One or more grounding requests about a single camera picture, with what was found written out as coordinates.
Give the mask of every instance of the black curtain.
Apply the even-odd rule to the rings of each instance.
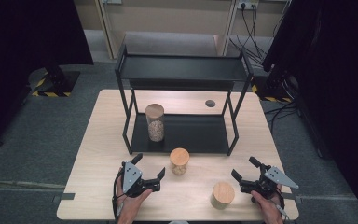
[[[0,132],[36,69],[93,64],[72,0],[0,0]]]
[[[358,198],[358,1],[325,0],[318,7],[301,7],[313,2],[293,1],[285,17],[293,27],[282,25],[266,65],[279,68],[272,78],[296,78],[320,140]],[[296,23],[310,10],[313,22]],[[306,32],[312,35],[300,35]],[[290,48],[287,35],[296,36],[301,43],[297,49]]]

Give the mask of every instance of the cable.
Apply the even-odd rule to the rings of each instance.
[[[237,36],[237,40],[238,40],[238,42],[240,43],[240,45],[241,45],[243,48],[245,48],[246,52],[247,52],[248,54],[250,54],[249,56],[254,56],[254,58],[252,58],[252,59],[261,65],[261,61],[260,61],[260,59],[259,59],[259,56],[257,56],[255,53],[251,52],[250,50],[248,50],[248,49],[245,47],[246,42],[245,42],[245,44],[242,44],[241,41],[240,41],[240,38],[239,38],[238,36]]]
[[[116,178],[115,178],[115,183],[113,184],[113,198],[112,198],[112,205],[113,205],[113,215],[115,216],[115,221],[116,223],[118,222],[118,218],[117,218],[117,199],[121,196],[123,196],[124,194],[121,194],[120,196],[116,195],[116,185],[117,185],[117,181],[120,178],[120,176],[124,173],[124,171],[122,169],[120,169],[120,171],[118,171]]]
[[[287,83],[286,79],[283,80],[282,86],[283,86],[283,89],[286,91],[286,93],[289,95],[289,97],[292,100],[295,100],[296,99],[296,96],[295,96],[296,93],[293,92],[293,90],[289,87],[289,84]]]
[[[286,220],[290,221],[289,216],[287,216],[286,212],[284,211],[284,198],[282,195],[282,192],[280,189],[276,188],[275,192],[278,194],[279,197],[279,202],[280,204],[275,203],[274,201],[272,201],[271,199],[269,199],[273,204],[275,204],[275,207],[279,210],[279,212],[284,216],[284,221],[283,223],[285,223]]]
[[[277,117],[275,120],[277,120],[277,119],[283,119],[284,117],[291,116],[291,115],[293,115],[293,114],[295,114],[295,113],[296,113],[296,111],[291,111],[291,112],[288,113],[288,114],[285,114],[285,115],[282,115],[282,116],[280,116],[280,117]]]
[[[287,106],[293,104],[295,101],[290,102],[287,105],[284,105],[281,109],[278,110],[278,112],[274,115],[274,117],[271,120],[271,134],[273,134],[274,131],[274,120],[276,119],[276,117],[278,116],[279,113],[281,113]]]
[[[245,23],[246,31],[248,32],[248,38],[245,40],[244,44],[242,44],[240,42],[240,39],[238,38],[238,36],[237,36],[237,39],[243,47],[247,44],[249,39],[252,40],[253,44],[255,45],[256,53],[253,53],[251,50],[247,49],[248,54],[252,55],[249,58],[252,59],[253,61],[255,61],[257,64],[259,64],[258,67],[263,68],[263,66],[262,66],[262,61],[264,60],[263,54],[266,55],[267,53],[264,50],[262,50],[260,47],[257,46],[257,42],[256,42],[256,38],[255,38],[255,22],[257,20],[257,10],[255,8],[255,5],[252,5],[252,11],[253,11],[253,13],[252,13],[252,30],[249,30],[248,23],[244,16],[244,7],[242,7],[241,15],[243,18],[243,22]]]
[[[286,107],[285,109],[295,109],[296,107],[295,106],[291,106],[291,107]],[[271,109],[271,110],[269,110],[269,111],[267,111],[267,112],[264,112],[264,114],[266,115],[266,114],[270,114],[270,113],[273,113],[273,112],[275,112],[275,111],[278,111],[278,110],[281,110],[280,108],[278,108],[278,109]]]
[[[254,66],[254,67],[258,67],[258,68],[263,68],[263,66],[262,65],[260,65],[260,64],[252,64],[252,66]]]
[[[256,66],[256,67],[262,68],[261,61],[259,61],[259,59],[256,58],[256,55],[255,55],[253,52],[251,52],[250,50],[248,50],[248,49],[240,42],[240,40],[239,40],[239,42],[240,42],[242,48],[240,48],[236,43],[234,43],[234,41],[233,41],[231,38],[229,39],[229,41],[231,42],[232,45],[234,45],[234,47],[235,47],[238,51],[241,51],[242,48],[245,49],[246,53],[248,54],[249,59],[251,59],[252,62],[255,62],[255,63],[256,63],[256,64],[252,64],[252,66]]]

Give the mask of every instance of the yellow black hazard tape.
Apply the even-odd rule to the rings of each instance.
[[[277,97],[277,96],[269,96],[264,92],[261,92],[256,85],[255,79],[251,80],[252,92],[255,93],[261,101],[272,101],[272,102],[292,102],[290,97]]]
[[[77,81],[79,72],[65,71],[66,85],[56,90],[51,82],[48,73],[44,74],[40,81],[36,84],[33,96],[47,96],[47,97],[68,97],[71,95],[72,89]]]
[[[62,91],[41,91],[39,90],[45,83],[48,78],[48,74],[44,74],[43,77],[40,79],[40,81],[36,84],[36,87],[34,89],[34,93],[32,93],[33,96],[47,96],[47,97],[68,97],[71,95],[71,92],[62,92]]]

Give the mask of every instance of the black cable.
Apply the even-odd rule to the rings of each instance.
[[[245,16],[244,16],[244,9],[242,9],[242,18],[243,18],[243,22],[245,23],[245,27],[246,27],[246,31],[248,32],[248,38],[246,39],[245,43],[243,44],[244,46],[246,45],[246,43],[248,42],[249,38],[252,40],[252,42],[254,43],[255,45],[255,50],[257,52],[257,54],[254,53],[255,57],[258,58],[258,63],[261,65],[261,61],[263,60],[262,59],[262,55],[260,53],[260,50],[264,52],[264,50],[262,50],[260,47],[257,46],[257,43],[255,42],[255,21],[256,21],[256,18],[257,18],[257,12],[256,12],[256,9],[255,9],[255,6],[252,6],[253,8],[253,14],[252,14],[252,23],[253,23],[253,26],[252,26],[252,31],[249,31],[249,26],[248,26],[248,23],[246,22],[246,19],[245,19]]]
[[[271,135],[273,134],[273,130],[274,130],[274,120],[276,119],[276,117],[278,116],[279,113],[281,113],[287,106],[293,104],[295,101],[290,102],[287,105],[284,105],[281,109],[278,110],[278,112],[274,115],[274,117],[271,120]]]
[[[278,193],[278,195],[279,195],[280,207],[281,207],[282,209],[284,209],[284,198],[283,198],[283,194],[282,194],[282,192],[281,192],[280,189],[276,189],[275,191],[276,191],[276,192]]]
[[[238,50],[238,51],[241,51],[241,48],[240,47],[238,47],[238,45],[237,44],[235,44],[234,43],[234,41],[230,38],[229,39],[229,41],[231,42],[231,44],[233,44],[234,45],[234,47]],[[256,55],[253,53],[253,52],[251,52],[250,50],[248,50],[247,48],[245,48],[245,51],[246,51],[246,53],[248,53],[248,57],[250,58],[250,59],[252,59],[252,61],[254,61],[255,63],[258,63],[258,64],[253,64],[253,66],[257,66],[257,67],[260,67],[260,68],[262,68],[262,65],[261,65],[261,61],[259,61],[259,59],[257,59],[256,58]]]
[[[296,108],[296,106],[291,106],[291,107],[286,107],[285,109],[295,109],[295,108]],[[269,111],[267,111],[267,112],[264,112],[264,114],[270,114],[270,113],[273,113],[273,112],[278,111],[278,110],[280,110],[280,108],[278,108],[278,109],[271,109],[271,110],[269,110]]]
[[[117,196],[116,195],[116,185],[117,185],[117,181],[118,178],[123,174],[124,172],[122,171],[122,169],[117,173],[116,178],[115,178],[115,183],[113,184],[113,198],[112,198],[112,205],[113,205],[113,215],[115,216],[115,222],[117,223],[117,199],[121,196],[123,196],[124,194]]]
[[[285,114],[285,115],[282,115],[282,116],[280,116],[280,117],[277,117],[275,120],[277,120],[277,119],[283,119],[284,117],[290,116],[290,115],[295,114],[295,113],[296,113],[296,111],[290,111],[290,113]]]
[[[240,38],[237,36],[237,40],[238,40],[238,43],[240,43],[240,45],[242,46],[242,47],[245,47],[245,44],[242,44],[241,43],[241,41],[240,41]]]

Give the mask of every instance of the electrical outlet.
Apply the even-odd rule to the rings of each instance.
[[[245,10],[256,10],[258,8],[258,0],[239,0],[237,8],[242,9],[242,4],[245,4]]]

